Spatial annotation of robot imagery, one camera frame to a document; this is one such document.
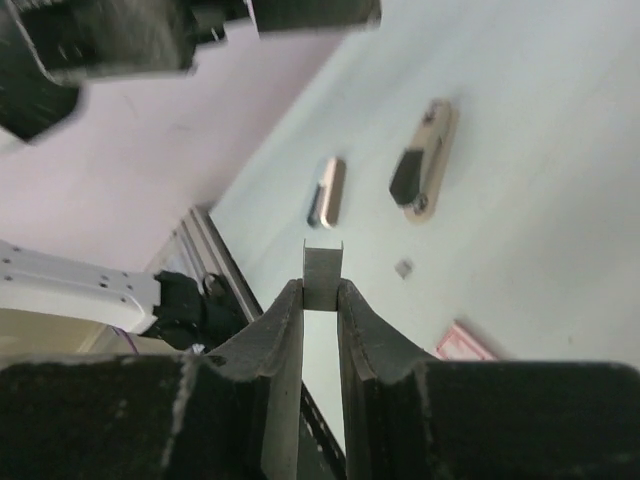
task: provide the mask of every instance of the floor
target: floor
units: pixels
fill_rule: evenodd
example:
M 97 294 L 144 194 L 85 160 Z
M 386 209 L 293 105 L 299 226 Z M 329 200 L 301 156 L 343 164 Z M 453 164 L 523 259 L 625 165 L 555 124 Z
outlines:
M 640 3 L 387 0 L 380 30 L 325 64 L 212 210 L 268 307 L 302 245 L 431 350 L 454 320 L 500 357 L 640 367 Z M 435 216 L 410 225 L 387 187 L 430 100 L 461 111 Z M 339 225 L 305 218 L 342 156 Z M 402 280 L 394 265 L 414 263 Z M 335 319 L 308 314 L 304 380 L 343 440 Z
M 194 203 L 219 198 L 340 39 L 233 28 L 193 76 L 98 82 L 35 145 L 5 135 L 0 238 L 143 269 Z

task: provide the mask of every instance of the pink box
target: pink box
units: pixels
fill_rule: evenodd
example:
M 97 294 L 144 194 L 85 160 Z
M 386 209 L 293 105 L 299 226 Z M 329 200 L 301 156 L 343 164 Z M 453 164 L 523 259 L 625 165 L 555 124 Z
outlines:
M 440 360 L 497 360 L 495 355 L 458 323 L 454 323 L 442 337 L 434 356 Z

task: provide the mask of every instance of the beige stapler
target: beige stapler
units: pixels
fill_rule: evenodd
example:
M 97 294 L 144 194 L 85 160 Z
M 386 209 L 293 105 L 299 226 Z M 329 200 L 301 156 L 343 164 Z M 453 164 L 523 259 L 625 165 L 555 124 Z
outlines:
M 433 101 L 398 161 L 389 192 L 411 222 L 433 215 L 457 123 L 450 102 Z
M 327 162 L 307 216 L 309 226 L 322 225 L 325 228 L 336 226 L 346 171 L 346 164 L 339 158 L 334 157 Z

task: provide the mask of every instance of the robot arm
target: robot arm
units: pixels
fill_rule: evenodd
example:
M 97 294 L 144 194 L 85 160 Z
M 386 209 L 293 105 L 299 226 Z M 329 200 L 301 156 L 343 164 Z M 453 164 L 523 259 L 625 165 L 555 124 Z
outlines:
M 0 308 L 73 317 L 178 350 L 211 350 L 246 324 L 223 278 L 218 295 L 174 272 L 123 272 L 25 250 L 0 240 Z

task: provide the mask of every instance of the blurry black object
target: blurry black object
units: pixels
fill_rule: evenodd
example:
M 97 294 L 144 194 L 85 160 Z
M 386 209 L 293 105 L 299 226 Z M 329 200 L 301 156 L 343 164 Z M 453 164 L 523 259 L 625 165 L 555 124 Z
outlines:
M 337 295 L 350 480 L 640 478 L 634 369 L 440 362 Z M 303 299 L 289 281 L 209 357 L 5 360 L 0 478 L 293 480 Z
M 256 0 L 260 32 L 380 19 L 379 0 Z M 0 126 L 28 141 L 67 117 L 83 82 L 187 72 L 196 48 L 249 21 L 244 0 L 0 0 Z

